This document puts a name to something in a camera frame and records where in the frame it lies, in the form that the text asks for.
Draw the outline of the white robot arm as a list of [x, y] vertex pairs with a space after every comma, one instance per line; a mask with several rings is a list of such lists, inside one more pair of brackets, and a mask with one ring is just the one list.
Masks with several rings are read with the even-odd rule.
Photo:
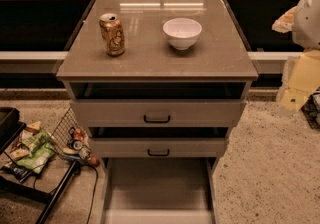
[[293, 42], [305, 49], [320, 49], [320, 0], [300, 0], [272, 25], [279, 33], [292, 33]]

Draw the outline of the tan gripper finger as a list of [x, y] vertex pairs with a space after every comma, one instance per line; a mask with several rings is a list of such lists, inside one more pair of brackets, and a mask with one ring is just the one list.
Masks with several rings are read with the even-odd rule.
[[288, 33], [293, 28], [296, 7], [292, 7], [279, 17], [272, 25], [272, 29], [279, 33]]

